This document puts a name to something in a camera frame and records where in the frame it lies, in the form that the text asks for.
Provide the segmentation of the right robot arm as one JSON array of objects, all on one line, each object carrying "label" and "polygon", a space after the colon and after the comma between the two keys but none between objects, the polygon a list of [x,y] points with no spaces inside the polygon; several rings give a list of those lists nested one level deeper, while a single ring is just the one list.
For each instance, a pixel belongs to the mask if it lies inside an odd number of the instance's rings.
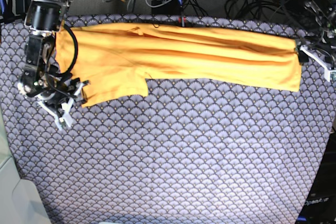
[{"label": "right robot arm", "polygon": [[[25,48],[23,73],[17,85],[21,94],[38,99],[38,105],[54,118],[59,130],[71,127],[70,110],[74,103],[87,100],[83,88],[88,81],[73,79],[71,73],[79,51],[74,33],[64,23],[71,2],[31,0],[24,22],[31,34]],[[56,53],[56,33],[62,28],[74,43],[74,56],[64,72],[50,63]]]}]

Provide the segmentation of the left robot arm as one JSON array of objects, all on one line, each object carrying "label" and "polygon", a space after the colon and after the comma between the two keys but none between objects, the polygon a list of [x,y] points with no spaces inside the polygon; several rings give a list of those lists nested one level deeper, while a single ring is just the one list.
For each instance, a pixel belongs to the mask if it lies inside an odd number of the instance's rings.
[{"label": "left robot arm", "polygon": [[301,39],[297,51],[304,61],[317,62],[328,82],[335,81],[335,0],[302,0],[302,5],[314,17],[318,35]]}]

